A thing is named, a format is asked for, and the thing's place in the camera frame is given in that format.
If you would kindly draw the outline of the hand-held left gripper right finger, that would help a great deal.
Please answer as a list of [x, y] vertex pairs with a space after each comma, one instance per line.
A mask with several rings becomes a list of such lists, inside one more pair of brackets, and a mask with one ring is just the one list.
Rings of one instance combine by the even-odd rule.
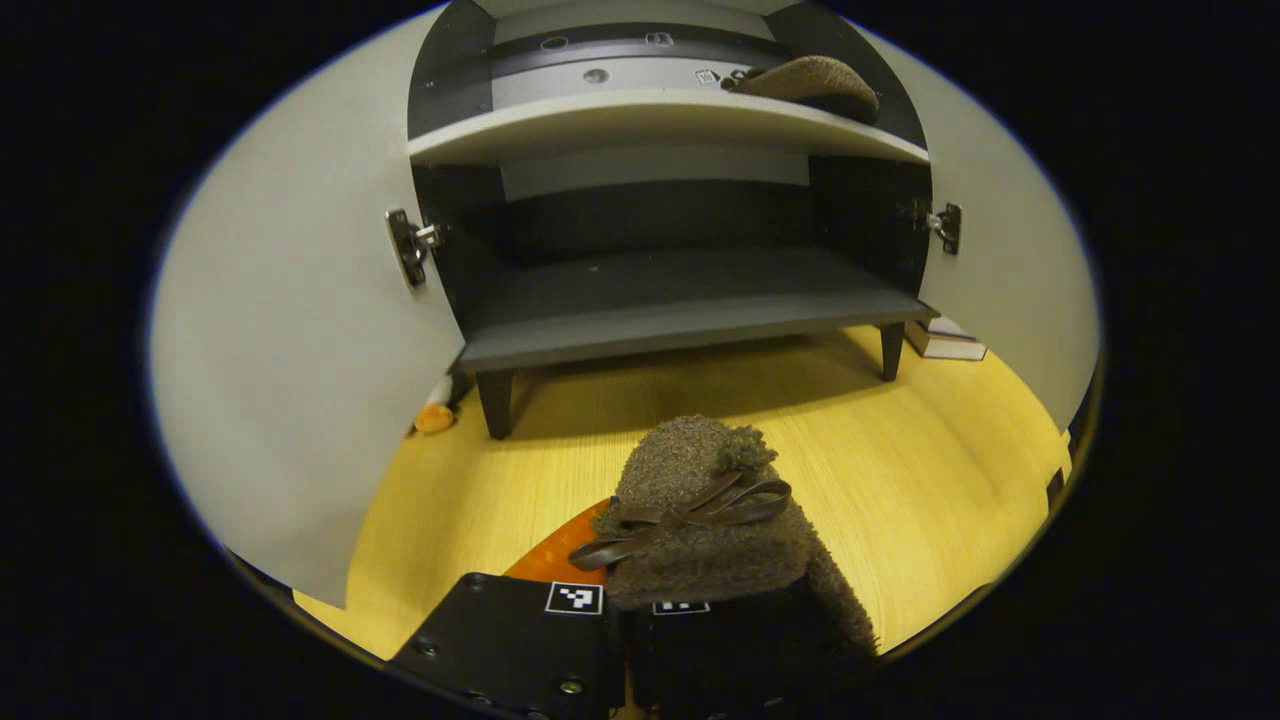
[[631, 697], [653, 717], [797, 717], [877, 664], [806, 580], [630, 614]]

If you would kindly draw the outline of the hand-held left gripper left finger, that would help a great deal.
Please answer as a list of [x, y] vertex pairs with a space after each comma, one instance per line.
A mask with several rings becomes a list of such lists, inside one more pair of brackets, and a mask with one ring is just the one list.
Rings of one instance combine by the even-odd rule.
[[390, 660], [390, 674], [492, 717], [614, 717], [626, 705], [621, 616], [571, 550], [603, 500], [504, 575], [463, 574]]

